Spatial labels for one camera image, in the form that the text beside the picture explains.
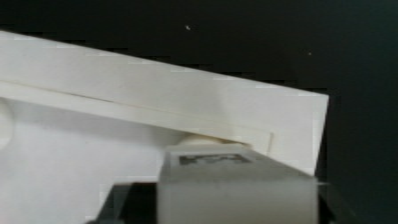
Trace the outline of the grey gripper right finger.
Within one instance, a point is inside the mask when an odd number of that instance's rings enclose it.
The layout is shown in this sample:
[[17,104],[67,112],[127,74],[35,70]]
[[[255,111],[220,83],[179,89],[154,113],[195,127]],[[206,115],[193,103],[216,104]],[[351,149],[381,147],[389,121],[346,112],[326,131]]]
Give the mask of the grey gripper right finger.
[[337,224],[335,195],[326,182],[318,183],[318,224]]

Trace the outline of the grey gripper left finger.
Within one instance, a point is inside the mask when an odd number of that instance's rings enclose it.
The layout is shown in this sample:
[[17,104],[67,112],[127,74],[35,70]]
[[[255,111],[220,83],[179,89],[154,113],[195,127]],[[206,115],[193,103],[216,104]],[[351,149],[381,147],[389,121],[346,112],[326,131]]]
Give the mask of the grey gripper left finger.
[[111,186],[97,216],[85,224],[158,224],[154,182]]

